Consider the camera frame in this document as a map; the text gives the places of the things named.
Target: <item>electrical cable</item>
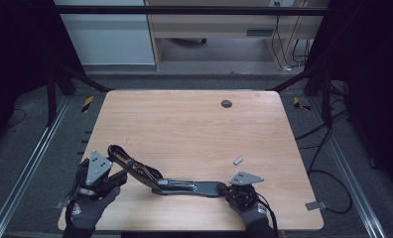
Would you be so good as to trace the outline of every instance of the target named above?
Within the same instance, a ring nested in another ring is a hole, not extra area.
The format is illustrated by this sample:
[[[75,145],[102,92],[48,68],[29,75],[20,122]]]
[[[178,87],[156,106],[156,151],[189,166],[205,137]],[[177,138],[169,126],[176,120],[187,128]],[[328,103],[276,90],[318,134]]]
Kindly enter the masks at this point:
[[[279,237],[279,235],[278,235],[278,226],[277,226],[277,218],[275,216],[274,211],[271,209],[270,204],[268,203],[267,199],[262,194],[260,194],[258,192],[256,192],[256,194],[258,194],[258,196],[260,196],[260,197],[262,197],[262,199],[264,199],[264,201],[263,201],[263,200],[259,199],[259,197],[256,197],[256,200],[258,202],[260,202],[261,204],[263,204],[268,209],[268,211],[270,212],[271,220],[273,222],[273,227],[274,227],[273,228],[274,229],[274,233],[276,234],[276,237]]]
[[[339,118],[341,118],[341,117],[340,117],[341,115],[345,114],[346,112],[347,112],[347,110],[342,110],[342,111],[338,112],[337,114],[335,114],[334,116],[332,116],[331,122],[335,122],[336,120],[338,120]],[[322,125],[320,125],[320,126],[314,128],[313,130],[311,130],[310,132],[304,134],[303,136],[298,137],[297,140],[302,139],[302,138],[305,138],[305,137],[307,137],[307,136],[309,136],[309,135],[312,135],[313,133],[315,133],[315,132],[317,132],[319,129],[321,129],[324,125],[328,125],[328,124],[324,123],[324,124],[322,124]],[[345,192],[346,192],[346,194],[347,194],[347,196],[348,196],[348,200],[349,200],[348,207],[347,207],[346,209],[344,209],[344,210],[335,210],[335,209],[331,209],[331,208],[327,207],[326,210],[328,210],[328,211],[330,211],[330,212],[332,212],[332,213],[335,213],[335,214],[346,214],[346,213],[351,209],[352,204],[353,204],[352,196],[351,196],[351,194],[350,194],[348,188],[343,184],[343,182],[342,182],[341,180],[339,180],[337,177],[333,176],[332,174],[330,174],[330,173],[328,173],[328,172],[325,172],[325,171],[322,171],[322,170],[313,170],[313,166],[314,166],[315,161],[316,161],[317,158],[318,158],[318,154],[320,153],[321,148],[323,147],[323,145],[324,145],[324,144],[328,141],[328,139],[330,138],[331,133],[332,133],[332,126],[329,126],[329,127],[327,128],[326,134],[325,134],[325,136],[323,137],[321,143],[317,146],[317,147],[318,147],[318,148],[317,148],[317,151],[315,152],[314,158],[312,159],[312,161],[311,161],[311,163],[310,163],[310,165],[309,165],[309,168],[308,168],[308,170],[307,170],[307,175],[308,175],[308,177],[310,178],[312,173],[324,174],[324,175],[330,176],[332,179],[334,179],[336,182],[338,182],[338,183],[342,186],[342,188],[345,190]]]
[[[306,1],[307,1],[307,0],[304,0],[304,2],[302,3],[302,6],[305,6]],[[301,16],[298,16],[298,18],[297,18],[297,20],[296,20],[296,24],[294,24],[295,26],[294,26],[293,31],[292,31],[292,34],[291,34],[292,36],[293,36],[293,35],[295,34],[295,32],[296,32],[297,23],[299,22],[299,19],[300,19],[300,18],[301,18]],[[279,21],[280,21],[280,15],[277,15],[276,27],[275,27],[275,31],[274,31],[274,34],[273,34],[273,38],[272,38],[272,41],[271,41],[271,47],[272,47],[273,53],[274,53],[274,55],[275,55],[275,57],[276,57],[276,59],[277,59],[278,56],[277,56],[277,53],[276,53],[276,51],[275,51],[275,49],[274,49],[274,38],[275,38],[275,35],[276,35],[276,33],[277,33],[277,37],[278,37],[278,40],[279,40],[279,43],[280,43],[281,52],[282,52],[282,54],[283,54],[283,60],[284,60],[284,62],[285,62],[289,67],[298,66],[298,64],[291,64],[291,63],[288,63],[287,60],[286,60],[286,55],[284,54],[283,43],[282,43],[282,41],[281,41],[280,32],[279,32],[279,30],[278,30]],[[277,63],[278,63],[278,65],[279,65],[280,68],[283,68],[283,66],[281,65],[281,63],[280,63],[279,60],[277,60]]]
[[[24,119],[26,119],[27,112],[25,110],[23,110],[23,109],[14,109],[14,111],[22,111],[24,113],[23,118],[21,118],[18,122],[14,123],[12,125],[7,126],[6,128],[10,128],[10,127],[16,126],[16,125],[20,124],[22,121],[24,121]]]
[[[332,118],[331,118],[332,122],[334,121],[335,118],[345,114],[346,112],[347,112],[347,110],[342,110],[342,111],[338,112],[337,114],[335,114],[334,116],[332,116]],[[319,125],[318,127],[312,129],[311,131],[309,131],[309,132],[307,132],[307,133],[305,133],[305,134],[303,134],[301,136],[296,137],[295,140],[296,141],[297,140],[301,140],[301,139],[303,139],[303,138],[305,138],[307,136],[310,136],[310,135],[314,134],[315,132],[319,131],[322,127],[324,127],[326,125],[327,125],[327,123],[323,123],[323,124]]]

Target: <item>floor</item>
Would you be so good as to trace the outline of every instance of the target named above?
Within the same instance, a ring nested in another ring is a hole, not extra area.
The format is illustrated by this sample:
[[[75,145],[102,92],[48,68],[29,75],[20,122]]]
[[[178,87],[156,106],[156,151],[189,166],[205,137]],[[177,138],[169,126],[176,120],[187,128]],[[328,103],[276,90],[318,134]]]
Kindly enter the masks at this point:
[[[295,56],[305,53],[304,43],[298,44]],[[291,70],[278,70],[271,58],[263,40],[207,39],[201,45],[199,41],[171,39],[166,41],[159,70],[131,70],[114,75],[90,72],[89,76],[108,87],[122,89],[267,89],[303,70],[302,63],[291,59]],[[45,88],[27,93],[17,101],[22,110],[14,112],[9,122],[13,126],[3,133],[0,143],[0,237],[61,237],[55,226],[61,213],[52,209],[50,201],[63,196],[71,183],[72,177],[67,175],[75,170],[84,153],[98,105],[104,100],[103,93],[80,81],[74,84],[77,87],[74,97],[58,97],[58,103],[67,108],[56,132],[45,126]],[[322,123],[318,113],[321,96],[306,97],[304,84],[301,81],[281,92],[295,136]],[[79,113],[87,95],[94,95],[95,107],[90,107],[87,114]],[[295,97],[313,110],[295,108]],[[336,100],[334,108],[343,110],[344,106]],[[298,141],[306,165],[315,151],[304,148],[317,145],[323,136],[324,132],[319,131],[309,140]],[[41,138],[45,139],[45,151],[35,150]],[[346,215],[324,210],[327,223],[321,231],[284,232],[282,237],[393,237],[393,186],[384,172],[370,167],[365,159],[367,152],[347,120],[335,123],[327,149],[320,157],[317,166],[335,173],[353,194],[353,208]],[[312,184],[319,199],[329,201],[329,207],[345,209],[348,203],[345,191],[332,180],[321,175],[315,177]]]

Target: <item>gray carpet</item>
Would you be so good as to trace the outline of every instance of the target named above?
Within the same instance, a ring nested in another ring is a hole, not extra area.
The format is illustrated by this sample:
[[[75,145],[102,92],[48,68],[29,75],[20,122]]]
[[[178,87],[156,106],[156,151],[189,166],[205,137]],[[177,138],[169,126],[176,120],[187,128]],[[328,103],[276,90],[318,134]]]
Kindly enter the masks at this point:
[[[178,78],[170,77],[170,80],[158,80],[160,78],[154,77],[99,80],[103,80],[104,85],[117,89],[262,89],[269,88],[284,79],[268,81],[256,75],[252,78],[244,76],[243,79],[239,79],[236,75],[229,80],[218,76],[213,78],[209,78],[209,76],[203,78],[178,76]],[[81,141],[86,141],[89,138],[90,134],[87,132],[92,130],[104,100],[104,93],[97,92],[81,83],[78,83],[77,87],[78,90],[70,101],[60,128],[53,137],[8,224],[7,237],[35,237],[35,234],[39,237],[44,234],[51,237],[51,234],[62,234],[57,227],[60,211],[54,209],[53,205],[70,188],[75,169],[82,157],[80,153],[84,151],[86,146]],[[320,124],[314,111],[305,111],[294,107],[294,96],[298,96],[302,104],[309,104],[309,100],[299,89],[296,87],[281,93],[295,136],[302,135]],[[93,95],[94,99],[88,112],[80,113],[82,104],[88,95]],[[39,88],[23,95],[17,101],[16,108],[25,110],[27,116],[19,124],[8,128],[1,138],[0,207],[45,130],[47,121],[46,89]],[[343,109],[343,105],[338,103],[335,105],[334,113]],[[10,124],[17,122],[22,117],[22,111],[15,111]],[[393,237],[393,185],[390,179],[385,172],[370,167],[367,154],[349,122],[342,118],[335,122],[333,127],[333,134],[341,148],[348,154],[350,167],[354,170],[387,237]],[[324,135],[324,131],[320,130],[298,141],[298,146],[300,148],[317,146]],[[306,167],[314,157],[315,151],[316,149],[300,150]],[[327,171],[340,178],[333,154],[327,144],[321,150],[314,169]],[[348,198],[341,186],[334,180],[322,174],[312,174],[311,183],[317,198],[325,201],[330,208],[343,210],[347,207]],[[325,221],[323,229],[311,232],[287,231],[285,235],[287,237],[369,237],[354,206],[344,215],[334,214],[327,210],[323,210],[322,215]],[[97,232],[96,234],[117,235],[119,233]]]

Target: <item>small metal piece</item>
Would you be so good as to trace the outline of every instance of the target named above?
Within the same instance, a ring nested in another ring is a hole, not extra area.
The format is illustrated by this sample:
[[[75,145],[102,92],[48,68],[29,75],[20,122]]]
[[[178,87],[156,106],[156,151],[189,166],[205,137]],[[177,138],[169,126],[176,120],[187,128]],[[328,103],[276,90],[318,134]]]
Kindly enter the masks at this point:
[[[57,203],[55,203],[54,208],[62,209],[64,207],[67,207],[68,204],[69,204],[69,200],[68,199],[63,200],[63,201],[58,200]]]
[[[327,204],[324,201],[312,201],[305,204],[308,210],[324,209],[327,208]]]
[[[85,195],[95,195],[95,192],[93,190],[85,189],[85,188],[81,188],[79,190],[79,193],[85,194]]]
[[[92,150],[88,165],[87,184],[93,184],[100,176],[109,171],[113,166],[105,157],[100,155],[95,150]]]
[[[230,180],[230,183],[235,185],[248,185],[261,181],[264,181],[264,179],[261,177],[254,176],[246,172],[239,172]]]
[[[238,157],[233,163],[237,166],[243,161],[243,157]]]

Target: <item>black cloth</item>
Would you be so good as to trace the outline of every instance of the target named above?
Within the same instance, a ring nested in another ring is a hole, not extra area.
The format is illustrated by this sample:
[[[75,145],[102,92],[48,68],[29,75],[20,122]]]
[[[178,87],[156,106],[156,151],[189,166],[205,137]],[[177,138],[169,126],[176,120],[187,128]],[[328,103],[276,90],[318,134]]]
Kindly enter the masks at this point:
[[[66,226],[63,238],[89,238],[91,237],[94,229],[80,229],[69,224]]]
[[[64,238],[89,238],[94,229],[79,229],[69,225],[65,232]],[[246,226],[246,232],[125,232],[122,238],[199,238],[199,237],[215,237],[215,238],[278,238],[274,234],[274,230],[268,225],[268,219],[256,220]]]

